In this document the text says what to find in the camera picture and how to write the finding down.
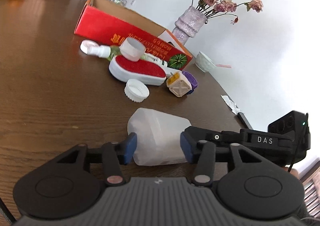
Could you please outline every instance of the bowl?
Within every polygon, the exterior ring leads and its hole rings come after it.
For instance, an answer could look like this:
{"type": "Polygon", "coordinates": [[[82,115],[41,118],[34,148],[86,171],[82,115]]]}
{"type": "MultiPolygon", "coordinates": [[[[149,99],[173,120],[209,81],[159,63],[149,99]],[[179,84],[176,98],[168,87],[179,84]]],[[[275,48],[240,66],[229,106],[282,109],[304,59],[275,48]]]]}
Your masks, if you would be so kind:
{"type": "Polygon", "coordinates": [[[203,72],[212,71],[215,68],[212,60],[203,52],[199,52],[196,57],[196,65],[203,72]]]}

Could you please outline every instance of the gray ribbed panel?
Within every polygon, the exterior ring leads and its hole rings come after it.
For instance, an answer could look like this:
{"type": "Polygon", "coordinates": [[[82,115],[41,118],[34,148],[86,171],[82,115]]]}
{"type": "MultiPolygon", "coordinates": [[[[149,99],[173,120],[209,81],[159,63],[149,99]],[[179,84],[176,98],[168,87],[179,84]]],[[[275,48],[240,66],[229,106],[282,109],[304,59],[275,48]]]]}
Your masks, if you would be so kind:
{"type": "Polygon", "coordinates": [[[257,222],[226,210],[207,188],[186,178],[132,178],[108,188],[95,206],[74,218],[36,221],[22,217],[15,226],[302,226],[288,218],[257,222]]]}

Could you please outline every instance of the red cardboard box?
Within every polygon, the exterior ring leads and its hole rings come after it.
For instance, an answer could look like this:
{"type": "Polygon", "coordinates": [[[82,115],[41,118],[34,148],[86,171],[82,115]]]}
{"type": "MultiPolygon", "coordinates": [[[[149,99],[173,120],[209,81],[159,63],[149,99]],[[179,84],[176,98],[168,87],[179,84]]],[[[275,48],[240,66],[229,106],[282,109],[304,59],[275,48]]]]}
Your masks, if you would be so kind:
{"type": "Polygon", "coordinates": [[[170,31],[109,0],[88,0],[75,34],[105,45],[120,45],[127,37],[133,37],[144,44],[146,53],[167,61],[175,69],[182,70],[193,58],[170,31]]]}

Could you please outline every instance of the wooden table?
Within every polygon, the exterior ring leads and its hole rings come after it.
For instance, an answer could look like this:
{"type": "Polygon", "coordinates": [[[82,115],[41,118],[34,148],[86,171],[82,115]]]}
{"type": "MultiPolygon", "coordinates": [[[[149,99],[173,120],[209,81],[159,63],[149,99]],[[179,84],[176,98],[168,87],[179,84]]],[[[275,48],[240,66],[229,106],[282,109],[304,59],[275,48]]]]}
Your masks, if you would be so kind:
{"type": "MultiPolygon", "coordinates": [[[[108,61],[79,51],[73,34],[84,0],[0,0],[0,197],[19,217],[12,198],[17,180],[78,143],[121,141],[137,108],[181,116],[198,127],[239,131],[239,120],[209,73],[187,67],[199,81],[191,95],[175,97],[149,86],[142,103],[130,101],[108,61]]],[[[128,176],[185,176],[188,164],[124,167],[128,176]]],[[[101,176],[101,169],[93,173],[101,176]]],[[[0,225],[6,225],[0,216],[0,225]]]]}

